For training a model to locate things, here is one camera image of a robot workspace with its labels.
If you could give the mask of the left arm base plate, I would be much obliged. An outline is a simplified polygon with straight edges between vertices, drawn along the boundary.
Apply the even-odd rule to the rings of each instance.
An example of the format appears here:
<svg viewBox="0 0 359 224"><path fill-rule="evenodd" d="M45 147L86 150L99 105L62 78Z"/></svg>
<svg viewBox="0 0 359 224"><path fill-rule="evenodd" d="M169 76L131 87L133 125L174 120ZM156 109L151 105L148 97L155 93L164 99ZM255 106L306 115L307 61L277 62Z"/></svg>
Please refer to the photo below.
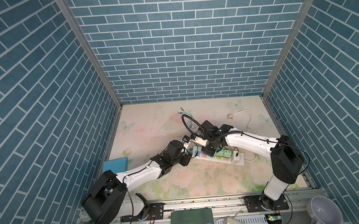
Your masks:
<svg viewBox="0 0 359 224"><path fill-rule="evenodd" d="M163 209L163 203L150 203L149 205L144 205L142 210L135 216L132 216L131 214L122 216L121 222L160 220L163 219Z"/></svg>

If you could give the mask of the white power strip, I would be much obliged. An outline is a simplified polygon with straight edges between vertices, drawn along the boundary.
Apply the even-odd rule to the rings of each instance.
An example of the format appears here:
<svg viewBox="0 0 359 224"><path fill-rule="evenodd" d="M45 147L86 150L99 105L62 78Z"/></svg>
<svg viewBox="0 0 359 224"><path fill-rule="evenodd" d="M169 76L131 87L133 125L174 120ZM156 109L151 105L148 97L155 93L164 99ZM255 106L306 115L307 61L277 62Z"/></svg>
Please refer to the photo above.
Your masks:
<svg viewBox="0 0 359 224"><path fill-rule="evenodd" d="M219 157L216 157L216 153L215 153L215 155L212 157L212 156L209 156L209 155L206 155L206 154L204 154L204 153L202 153L202 151L201 151L201 147L199 147L199 151L198 151L198 155L197 155L197 157L195 157L195 159L201 159L201 160L206 160L206 161L212 161L212 162L219 162L219 163L224 163L224 164L233 164L233 165L239 165L239 166L244 166L245 165L245 155L244 155L244 153L242 153L242 152L240 152L239 150L238 150L238 148L236 148L236 147L233 147L233 148L231 148L231 149L228 149L228 148L225 148L225 147L223 147L222 149L220 149L219 151L221 151L221 150L229 150L229 151L231 151L231 152L234 152L234 151L238 151L239 153L240 153L240 162L238 162L237 164L233 164L232 163L232 161L233 161L233 155L232 155L232 158L231 159L225 159L225 158L223 158L223 159L221 159L221 158L219 158Z"/></svg>

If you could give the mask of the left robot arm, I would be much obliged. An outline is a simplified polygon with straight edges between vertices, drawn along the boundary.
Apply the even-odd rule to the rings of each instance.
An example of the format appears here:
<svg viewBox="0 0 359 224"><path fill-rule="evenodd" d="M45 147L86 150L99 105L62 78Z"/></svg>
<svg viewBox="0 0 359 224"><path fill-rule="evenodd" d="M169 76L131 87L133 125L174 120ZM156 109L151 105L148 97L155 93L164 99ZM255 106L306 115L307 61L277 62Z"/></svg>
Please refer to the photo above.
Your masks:
<svg viewBox="0 0 359 224"><path fill-rule="evenodd" d="M110 224L128 198L131 203L129 215L136 216L140 212L136 211L130 192L170 173L177 164L187 166L192 157L192 152L182 142L173 140L161 153L138 168L120 173L111 170L102 173L83 197L82 207L94 224Z"/></svg>

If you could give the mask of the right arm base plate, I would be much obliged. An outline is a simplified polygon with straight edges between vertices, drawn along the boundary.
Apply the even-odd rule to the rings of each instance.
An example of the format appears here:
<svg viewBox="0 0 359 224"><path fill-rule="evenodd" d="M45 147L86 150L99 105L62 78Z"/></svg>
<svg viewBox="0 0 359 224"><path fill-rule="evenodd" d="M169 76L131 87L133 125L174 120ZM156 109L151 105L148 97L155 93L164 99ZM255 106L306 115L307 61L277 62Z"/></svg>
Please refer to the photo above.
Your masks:
<svg viewBox="0 0 359 224"><path fill-rule="evenodd" d="M273 200L262 193L260 196L251 195L245 196L243 202L249 213L261 211L284 211L289 209L289 204L284 194L281 194L278 200Z"/></svg>

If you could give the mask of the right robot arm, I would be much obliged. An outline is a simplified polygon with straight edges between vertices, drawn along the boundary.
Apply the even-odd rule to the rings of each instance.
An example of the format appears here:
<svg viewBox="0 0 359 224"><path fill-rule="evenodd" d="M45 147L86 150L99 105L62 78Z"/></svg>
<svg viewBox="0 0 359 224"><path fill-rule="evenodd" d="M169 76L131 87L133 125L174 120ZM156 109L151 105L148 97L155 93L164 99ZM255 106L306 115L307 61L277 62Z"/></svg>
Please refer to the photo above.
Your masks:
<svg viewBox="0 0 359 224"><path fill-rule="evenodd" d="M202 146L206 155L214 155L218 148L230 147L256 153L270 159L273 175L260 196L266 210L275 210L282 201L284 191L294 184L301 174L305 162L301 150L292 145L288 136L268 138L253 135L231 125L216 127L209 121L199 125L195 141Z"/></svg>

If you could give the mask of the white charger adapter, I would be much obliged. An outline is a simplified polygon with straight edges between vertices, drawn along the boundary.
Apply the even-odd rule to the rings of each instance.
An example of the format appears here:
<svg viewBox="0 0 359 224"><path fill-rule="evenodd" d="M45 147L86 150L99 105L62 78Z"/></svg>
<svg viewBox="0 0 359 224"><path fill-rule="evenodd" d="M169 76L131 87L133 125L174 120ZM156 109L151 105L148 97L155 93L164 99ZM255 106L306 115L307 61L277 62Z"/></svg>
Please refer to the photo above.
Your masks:
<svg viewBox="0 0 359 224"><path fill-rule="evenodd" d="M238 151L234 151L232 163L237 164L238 162L240 162L240 153Z"/></svg>

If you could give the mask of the green charger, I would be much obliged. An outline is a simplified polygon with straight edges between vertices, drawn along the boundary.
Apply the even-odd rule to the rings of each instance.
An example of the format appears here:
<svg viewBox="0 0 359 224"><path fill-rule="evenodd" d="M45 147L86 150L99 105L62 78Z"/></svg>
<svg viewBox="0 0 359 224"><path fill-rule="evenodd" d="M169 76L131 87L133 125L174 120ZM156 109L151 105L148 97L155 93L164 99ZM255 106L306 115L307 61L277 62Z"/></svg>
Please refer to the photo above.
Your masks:
<svg viewBox="0 0 359 224"><path fill-rule="evenodd" d="M229 150L225 150L224 151L224 154L223 154L223 157L225 159L231 159L232 158L232 155L233 155L233 152L229 151Z"/></svg>
<svg viewBox="0 0 359 224"><path fill-rule="evenodd" d="M223 158L225 158L225 153L226 153L225 150L221 150L216 153L216 157L223 159Z"/></svg>

